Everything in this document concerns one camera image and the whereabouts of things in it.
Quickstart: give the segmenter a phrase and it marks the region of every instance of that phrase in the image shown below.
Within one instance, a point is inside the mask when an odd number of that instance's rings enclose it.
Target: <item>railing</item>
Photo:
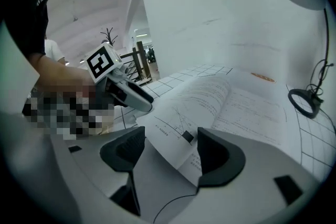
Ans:
[[[150,78],[151,77],[151,73],[149,71],[149,67],[148,67],[148,63],[146,60],[146,53],[143,49],[143,45],[142,42],[137,42],[137,46],[138,46],[138,51],[136,50],[136,48],[132,48],[132,52],[129,54],[125,54],[120,56],[121,59],[127,58],[132,56],[132,60],[127,61],[127,62],[123,62],[124,65],[128,65],[129,67],[129,72],[127,73],[127,76],[129,79],[133,80],[133,81],[138,81],[138,80],[142,80],[143,77],[145,76],[145,78]],[[142,63],[142,67],[140,65],[139,62],[139,58],[138,55],[140,56],[140,60]]]

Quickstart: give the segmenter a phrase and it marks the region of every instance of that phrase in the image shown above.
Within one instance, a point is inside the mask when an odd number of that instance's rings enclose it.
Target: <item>grid pattern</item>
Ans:
[[[192,77],[219,72],[229,74],[231,70],[232,68],[224,66],[197,65],[147,84],[143,86],[143,89],[156,99]],[[303,108],[309,109],[301,97],[293,98],[302,104]],[[137,110],[130,107],[115,106],[113,130],[136,127],[137,123],[134,116],[136,112]],[[323,181],[328,176],[336,158],[336,135],[333,126],[322,112],[313,120],[303,116],[297,110],[296,114],[301,139],[300,164],[317,180]]]
[[[294,95],[293,99],[309,111],[306,101]],[[296,110],[301,138],[301,165],[319,181],[327,178],[335,162],[336,135],[330,120],[323,112],[314,119],[303,116]]]
[[[215,74],[215,73],[225,73],[228,74],[232,68],[224,66],[214,66],[214,65],[196,65],[177,73],[171,74],[168,77],[159,79],[152,83],[149,83],[142,88],[150,94],[154,99],[160,98],[165,93],[169,92],[171,89],[175,88],[183,81],[191,79],[196,76],[201,76],[203,74]],[[113,131],[119,131],[130,127],[136,127],[135,114],[138,110],[134,108],[124,108],[121,106],[114,107],[114,122]]]

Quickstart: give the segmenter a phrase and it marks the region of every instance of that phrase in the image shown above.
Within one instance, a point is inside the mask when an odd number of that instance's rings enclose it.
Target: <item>ceiling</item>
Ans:
[[[100,45],[101,31],[113,27],[111,38],[119,26],[118,0],[49,0],[47,37],[59,45],[71,66]],[[115,48],[121,48],[117,38]]]

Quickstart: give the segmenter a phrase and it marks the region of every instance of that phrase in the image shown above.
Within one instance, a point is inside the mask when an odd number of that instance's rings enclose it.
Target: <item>black cable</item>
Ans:
[[[157,213],[156,217],[154,218],[153,223],[155,223],[156,218],[158,217],[158,215],[161,213],[161,211],[162,211],[168,204],[170,204],[171,202],[173,202],[173,201],[175,201],[175,200],[177,200],[177,199],[184,198],[184,197],[190,197],[190,196],[196,196],[196,194],[192,194],[192,195],[184,195],[184,196],[177,197],[177,198],[175,198],[175,199],[173,199],[173,200],[167,202],[167,203],[164,205],[164,207],[162,207],[161,210]]]
[[[325,18],[325,28],[326,28],[326,36],[327,36],[327,41],[326,41],[326,53],[325,53],[325,57],[324,57],[324,65],[322,67],[322,69],[320,70],[320,73],[319,73],[319,84],[317,85],[317,87],[315,88],[315,90],[313,91],[313,95],[317,95],[317,92],[319,90],[319,88],[321,87],[322,85],[322,79],[324,77],[324,72],[326,70],[326,66],[328,65],[328,54],[329,54],[329,23],[328,23],[328,17],[327,17],[327,11],[326,9],[324,8],[323,9],[323,12],[324,12],[324,18]]]
[[[330,65],[327,65],[327,66],[326,66],[325,74],[324,74],[324,77],[322,78],[322,81],[323,81],[323,80],[325,80],[325,78],[326,78],[326,76],[327,76],[327,73],[328,73],[328,70],[329,70],[329,68],[330,68],[330,67],[333,67],[333,66],[334,66],[334,64],[333,64],[333,63],[331,63]]]
[[[314,69],[313,69],[313,72],[312,72],[312,74],[311,74],[311,77],[310,77],[309,84],[308,84],[307,87],[306,87],[306,91],[307,91],[307,89],[310,87],[310,90],[308,90],[308,91],[310,91],[310,92],[312,93],[312,95],[316,95],[316,96],[322,95],[322,94],[323,94],[323,90],[322,90],[321,88],[319,88],[316,84],[312,83],[312,80],[313,80],[313,77],[314,77],[314,74],[315,74],[315,71],[316,71],[317,66],[318,66],[320,63],[322,63],[322,62],[325,62],[325,59],[320,60],[320,61],[315,65],[315,67],[314,67]],[[320,72],[319,72],[319,81],[321,81],[321,71],[322,71],[323,68],[324,68],[324,66],[321,68],[321,70],[320,70]]]
[[[336,135],[336,127],[335,127],[334,123],[332,122],[331,118],[322,109],[320,109],[320,110],[328,117],[329,121],[331,122],[332,127],[334,128],[334,133]]]

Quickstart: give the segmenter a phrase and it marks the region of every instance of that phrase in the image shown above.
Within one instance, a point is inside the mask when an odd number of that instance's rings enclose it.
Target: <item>white desk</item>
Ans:
[[[336,157],[336,136],[333,127],[323,113],[311,120],[297,112],[288,100],[287,94],[291,87],[287,85],[268,82],[232,68],[198,65],[147,84],[143,88],[154,97],[154,102],[157,102],[162,95],[183,81],[201,73],[217,72],[226,73],[232,86],[281,104],[287,118],[289,155],[319,181],[327,177]],[[116,106],[114,131],[136,126],[135,113],[137,111],[132,108]],[[146,141],[145,150],[134,169],[134,179],[142,218],[150,222],[168,201],[194,194],[196,190],[163,159],[149,141]],[[171,203],[160,213],[157,222],[171,219],[183,210],[191,199],[192,197],[188,197]]]

